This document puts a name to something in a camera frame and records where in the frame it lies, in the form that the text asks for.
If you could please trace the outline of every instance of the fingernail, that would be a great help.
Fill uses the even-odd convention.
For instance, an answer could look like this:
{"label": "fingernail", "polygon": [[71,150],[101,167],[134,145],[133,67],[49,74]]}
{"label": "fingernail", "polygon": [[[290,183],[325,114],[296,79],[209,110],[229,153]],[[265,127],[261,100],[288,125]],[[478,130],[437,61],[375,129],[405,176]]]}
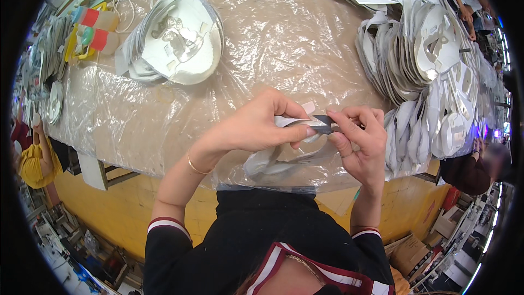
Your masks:
{"label": "fingernail", "polygon": [[315,134],[317,134],[317,132],[316,132],[315,130],[313,130],[312,128],[308,127],[308,130],[307,130],[307,132],[306,132],[306,135],[307,135],[308,137],[311,137],[312,135],[315,135]]}

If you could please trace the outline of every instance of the green bottle cap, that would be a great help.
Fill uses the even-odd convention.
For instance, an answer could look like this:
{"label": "green bottle cap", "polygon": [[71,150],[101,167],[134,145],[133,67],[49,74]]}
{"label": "green bottle cap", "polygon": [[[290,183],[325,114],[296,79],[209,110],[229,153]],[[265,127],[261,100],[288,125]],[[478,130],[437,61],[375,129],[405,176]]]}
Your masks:
{"label": "green bottle cap", "polygon": [[84,30],[84,34],[82,34],[82,44],[88,45],[93,40],[93,36],[95,35],[95,30],[90,27],[86,27]]}

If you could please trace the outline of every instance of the plastic bottle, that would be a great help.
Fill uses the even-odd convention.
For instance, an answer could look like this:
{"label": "plastic bottle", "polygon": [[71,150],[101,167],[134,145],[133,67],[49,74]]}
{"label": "plastic bottle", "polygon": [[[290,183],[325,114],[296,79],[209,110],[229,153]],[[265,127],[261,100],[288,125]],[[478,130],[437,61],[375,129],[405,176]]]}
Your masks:
{"label": "plastic bottle", "polygon": [[119,45],[118,34],[87,27],[82,34],[82,44],[98,50],[102,54],[111,55]]}
{"label": "plastic bottle", "polygon": [[99,11],[84,6],[78,7],[72,14],[73,23],[89,26],[94,29],[114,31],[118,25],[115,12]]}
{"label": "plastic bottle", "polygon": [[33,128],[38,127],[41,121],[42,119],[40,118],[40,114],[35,113],[35,115],[33,115]]}

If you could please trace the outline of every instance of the gold necklace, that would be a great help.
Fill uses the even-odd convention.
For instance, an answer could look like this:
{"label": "gold necklace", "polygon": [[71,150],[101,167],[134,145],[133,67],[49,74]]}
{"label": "gold necklace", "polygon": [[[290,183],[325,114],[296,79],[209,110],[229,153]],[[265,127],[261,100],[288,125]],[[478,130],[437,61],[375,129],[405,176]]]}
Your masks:
{"label": "gold necklace", "polygon": [[303,265],[312,275],[315,276],[315,278],[317,279],[317,281],[319,282],[319,284],[321,286],[324,287],[326,285],[324,279],[322,279],[322,277],[320,277],[320,275],[315,271],[315,269],[313,269],[311,267],[311,265],[309,263],[307,263],[306,261],[304,261],[303,259],[301,259],[301,258],[299,258],[298,256],[295,256],[295,255],[286,254],[285,257],[286,258],[290,258],[292,260],[295,260],[298,263],[300,263],[301,265]]}

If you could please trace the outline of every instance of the black shirt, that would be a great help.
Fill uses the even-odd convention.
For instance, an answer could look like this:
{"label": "black shirt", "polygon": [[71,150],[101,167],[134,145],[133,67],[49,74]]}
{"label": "black shirt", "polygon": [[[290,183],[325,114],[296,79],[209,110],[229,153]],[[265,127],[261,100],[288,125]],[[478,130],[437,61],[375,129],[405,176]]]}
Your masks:
{"label": "black shirt", "polygon": [[382,240],[375,232],[355,239],[312,196],[253,189],[219,191],[217,219],[202,243],[192,247],[179,222],[151,222],[146,243],[144,292],[233,294],[257,272],[275,242],[305,257],[363,278],[394,285]]}
{"label": "black shirt", "polygon": [[484,160],[471,154],[440,161],[440,175],[451,186],[468,195],[485,193],[491,185]]}

